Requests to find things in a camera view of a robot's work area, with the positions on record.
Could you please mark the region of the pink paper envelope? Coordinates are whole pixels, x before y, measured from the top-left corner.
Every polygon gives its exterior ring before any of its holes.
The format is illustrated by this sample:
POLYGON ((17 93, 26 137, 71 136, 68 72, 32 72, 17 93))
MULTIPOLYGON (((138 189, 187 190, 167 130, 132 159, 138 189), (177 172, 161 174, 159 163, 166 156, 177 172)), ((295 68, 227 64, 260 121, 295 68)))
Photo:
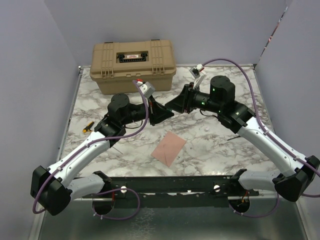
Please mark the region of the pink paper envelope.
POLYGON ((169 131, 153 150, 151 156, 170 167, 185 144, 186 140, 169 131))

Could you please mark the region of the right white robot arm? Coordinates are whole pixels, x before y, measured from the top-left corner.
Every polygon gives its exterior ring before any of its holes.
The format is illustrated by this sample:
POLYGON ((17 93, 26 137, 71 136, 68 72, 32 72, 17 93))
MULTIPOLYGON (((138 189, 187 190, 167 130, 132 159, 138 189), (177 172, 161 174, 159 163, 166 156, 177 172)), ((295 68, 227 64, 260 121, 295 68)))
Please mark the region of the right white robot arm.
POLYGON ((296 202, 315 177, 320 161, 315 156, 306 157, 293 150, 263 124, 246 105, 235 100, 235 85, 226 76, 210 80, 210 92, 204 93, 193 82, 185 84, 180 94, 165 104, 178 113, 190 113, 195 109, 217 114, 218 121, 233 133, 241 136, 271 160, 277 170, 240 170, 229 189, 240 196, 247 190, 277 192, 290 202, 296 202))

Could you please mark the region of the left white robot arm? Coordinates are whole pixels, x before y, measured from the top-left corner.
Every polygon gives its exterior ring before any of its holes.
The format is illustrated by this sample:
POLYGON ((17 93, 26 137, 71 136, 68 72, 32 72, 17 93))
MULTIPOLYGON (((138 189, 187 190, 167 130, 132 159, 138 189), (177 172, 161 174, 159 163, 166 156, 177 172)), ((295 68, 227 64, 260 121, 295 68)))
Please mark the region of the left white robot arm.
POLYGON ((34 198, 32 211, 38 214, 37 204, 55 216, 78 198, 97 194, 103 198, 111 190, 109 179, 103 173, 93 173, 77 178, 77 174, 92 160, 114 146, 120 139, 128 138, 126 125, 143 121, 146 125, 159 124, 174 113, 153 97, 143 98, 141 104, 130 103, 124 93, 115 94, 107 106, 107 114, 94 131, 62 160, 44 168, 37 167, 32 173, 30 194, 34 198))

